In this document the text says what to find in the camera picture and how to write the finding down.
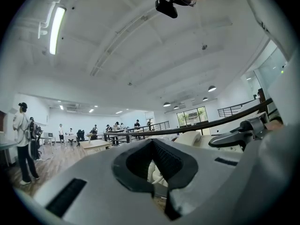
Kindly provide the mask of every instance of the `white shirt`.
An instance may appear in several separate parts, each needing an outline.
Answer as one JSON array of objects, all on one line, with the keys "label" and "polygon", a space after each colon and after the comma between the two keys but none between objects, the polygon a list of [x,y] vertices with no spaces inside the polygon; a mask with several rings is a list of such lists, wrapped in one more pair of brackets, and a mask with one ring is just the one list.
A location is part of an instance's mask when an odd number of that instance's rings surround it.
[{"label": "white shirt", "polygon": [[13,127],[17,130],[18,137],[16,142],[18,147],[25,147],[29,144],[29,140],[24,135],[24,130],[28,129],[29,119],[25,113],[17,112],[14,116]]},{"label": "white shirt", "polygon": [[67,135],[74,135],[73,130],[72,131],[68,130]]},{"label": "white shirt", "polygon": [[60,127],[60,128],[58,129],[58,132],[59,132],[59,135],[64,135],[64,130],[62,130],[62,127]]}]

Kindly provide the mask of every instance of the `black pants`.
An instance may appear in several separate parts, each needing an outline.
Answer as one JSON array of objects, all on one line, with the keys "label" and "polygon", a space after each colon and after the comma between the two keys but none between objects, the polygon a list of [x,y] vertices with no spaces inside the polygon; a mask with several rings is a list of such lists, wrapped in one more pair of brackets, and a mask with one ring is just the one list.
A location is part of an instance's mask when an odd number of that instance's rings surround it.
[{"label": "black pants", "polygon": [[34,166],[34,161],[29,156],[28,144],[25,147],[17,147],[17,148],[18,148],[18,158],[19,158],[20,168],[22,172],[22,180],[24,182],[31,181],[31,178],[28,173],[27,165],[26,165],[26,160],[28,162],[28,166],[32,176],[38,178],[36,167]]}]

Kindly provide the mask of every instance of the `black vent slot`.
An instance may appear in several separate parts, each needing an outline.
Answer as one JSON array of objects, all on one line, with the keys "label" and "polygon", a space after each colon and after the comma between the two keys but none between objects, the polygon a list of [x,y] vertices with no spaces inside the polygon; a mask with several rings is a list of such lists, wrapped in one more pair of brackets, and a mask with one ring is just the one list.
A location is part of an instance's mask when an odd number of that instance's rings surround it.
[{"label": "black vent slot", "polygon": [[238,162],[226,160],[226,159],[220,158],[220,157],[216,158],[215,161],[219,162],[219,163],[224,163],[224,164],[227,164],[230,166],[236,166],[238,164]]},{"label": "black vent slot", "polygon": [[65,188],[47,205],[46,209],[58,217],[62,217],[72,202],[79,195],[87,182],[81,179],[73,179]]}]

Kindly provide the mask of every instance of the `fluorescent light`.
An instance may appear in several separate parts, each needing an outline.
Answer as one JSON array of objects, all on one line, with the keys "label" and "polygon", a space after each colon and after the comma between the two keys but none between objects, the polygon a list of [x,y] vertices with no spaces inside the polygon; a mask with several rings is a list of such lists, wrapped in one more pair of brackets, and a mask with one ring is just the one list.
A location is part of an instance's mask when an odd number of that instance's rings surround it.
[{"label": "fluorescent light", "polygon": [[214,90],[216,90],[217,88],[215,87],[215,86],[210,86],[209,88],[208,88],[208,92],[212,92],[212,91],[214,91]]},{"label": "fluorescent light", "polygon": [[54,16],[52,30],[51,30],[51,36],[50,36],[50,53],[53,55],[56,54],[58,33],[60,31],[61,21],[62,21],[62,18],[64,17],[65,12],[66,12],[65,8],[58,7],[56,10],[55,16]]}]

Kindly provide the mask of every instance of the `man in white t-shirt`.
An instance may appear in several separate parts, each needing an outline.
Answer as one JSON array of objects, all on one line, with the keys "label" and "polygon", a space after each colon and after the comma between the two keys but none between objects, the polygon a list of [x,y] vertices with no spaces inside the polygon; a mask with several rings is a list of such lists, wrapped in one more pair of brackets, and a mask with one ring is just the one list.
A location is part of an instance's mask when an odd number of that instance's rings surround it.
[{"label": "man in white t-shirt", "polygon": [[[70,128],[70,130],[67,131],[67,135],[74,135],[71,128]],[[73,141],[74,141],[74,139],[69,139],[69,142],[71,143],[71,145],[73,145]]]},{"label": "man in white t-shirt", "polygon": [[14,121],[13,121],[13,130],[17,131],[18,136],[16,139],[17,150],[18,150],[18,159],[19,164],[22,172],[22,181],[20,182],[21,185],[26,185],[31,183],[31,178],[28,173],[26,160],[30,169],[32,176],[35,179],[39,179],[39,176],[36,171],[36,167],[34,165],[34,161],[29,154],[29,139],[25,135],[25,131],[29,130],[29,119],[25,115],[27,111],[27,104],[26,103],[19,103],[20,110],[15,114]]},{"label": "man in white t-shirt", "polygon": [[60,136],[60,143],[64,143],[65,142],[65,140],[64,140],[64,130],[62,129],[62,124],[60,124],[60,128],[58,129],[58,134]]}]

